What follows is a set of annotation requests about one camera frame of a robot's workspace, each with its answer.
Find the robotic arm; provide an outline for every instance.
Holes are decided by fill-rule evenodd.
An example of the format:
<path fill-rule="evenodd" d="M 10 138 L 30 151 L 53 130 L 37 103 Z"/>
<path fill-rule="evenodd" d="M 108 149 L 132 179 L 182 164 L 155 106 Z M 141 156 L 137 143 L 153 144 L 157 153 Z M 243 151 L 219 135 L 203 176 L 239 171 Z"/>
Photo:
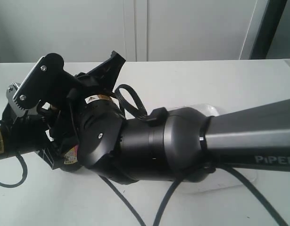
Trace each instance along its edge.
<path fill-rule="evenodd" d="M 0 159 L 36 151 L 52 169 L 83 165 L 120 184 L 199 182 L 219 165 L 290 171 L 290 99 L 217 117 L 187 107 L 147 115 L 131 87 L 112 92 L 124 62 L 113 52 L 90 72 L 72 76 L 60 55 L 42 57 L 22 84 L 7 89 Z M 135 119 L 126 119 L 124 110 Z M 77 160 L 68 167 L 73 150 Z"/>

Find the white table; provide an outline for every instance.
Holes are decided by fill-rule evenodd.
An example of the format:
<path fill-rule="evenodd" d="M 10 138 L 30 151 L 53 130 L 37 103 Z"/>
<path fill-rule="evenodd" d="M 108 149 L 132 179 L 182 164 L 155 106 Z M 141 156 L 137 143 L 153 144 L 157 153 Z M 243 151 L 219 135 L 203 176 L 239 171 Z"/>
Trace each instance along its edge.
<path fill-rule="evenodd" d="M 65 70 L 87 72 L 98 64 L 68 63 Z M 32 66 L 0 64 L 0 114 L 7 86 L 21 82 Z M 131 85 L 149 112 L 160 106 L 209 103 L 228 113 L 290 98 L 290 67 L 284 60 L 131 62 L 124 65 L 120 83 Z M 74 174 L 52 171 L 34 153 L 24 157 L 29 170 L 26 182 L 15 189 L 0 187 L 0 226 L 137 225 L 95 174 L 85 169 Z M 0 180 L 11 183 L 20 178 L 16 159 L 0 161 Z M 141 181 L 117 187 L 151 225 L 168 186 L 168 182 Z M 290 173 L 258 171 L 256 186 L 290 224 Z M 161 225 L 276 224 L 253 195 L 238 186 L 196 194 L 176 192 Z"/>

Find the screw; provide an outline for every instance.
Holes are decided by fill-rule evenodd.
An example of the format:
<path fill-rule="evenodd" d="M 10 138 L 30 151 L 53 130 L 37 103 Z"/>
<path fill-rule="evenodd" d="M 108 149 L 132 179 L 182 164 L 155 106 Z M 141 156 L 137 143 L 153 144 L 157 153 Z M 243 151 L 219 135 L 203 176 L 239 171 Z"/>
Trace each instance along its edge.
<path fill-rule="evenodd" d="M 25 95 L 21 95 L 19 98 L 20 98 L 21 101 L 25 101 L 26 100 L 26 96 Z"/>
<path fill-rule="evenodd" d="M 42 65 L 41 67 L 40 67 L 40 69 L 41 69 L 41 71 L 46 71 L 47 70 L 47 67 L 45 66 L 45 65 Z"/>

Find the white wall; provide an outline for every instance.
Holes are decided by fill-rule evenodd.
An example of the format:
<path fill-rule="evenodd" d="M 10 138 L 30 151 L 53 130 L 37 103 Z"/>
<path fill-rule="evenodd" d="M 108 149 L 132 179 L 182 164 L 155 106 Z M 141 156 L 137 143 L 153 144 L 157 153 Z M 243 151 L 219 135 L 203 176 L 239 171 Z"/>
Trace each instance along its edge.
<path fill-rule="evenodd" d="M 286 3 L 266 58 L 290 58 L 290 0 Z"/>
<path fill-rule="evenodd" d="M 0 62 L 248 58 L 267 0 L 0 0 Z"/>

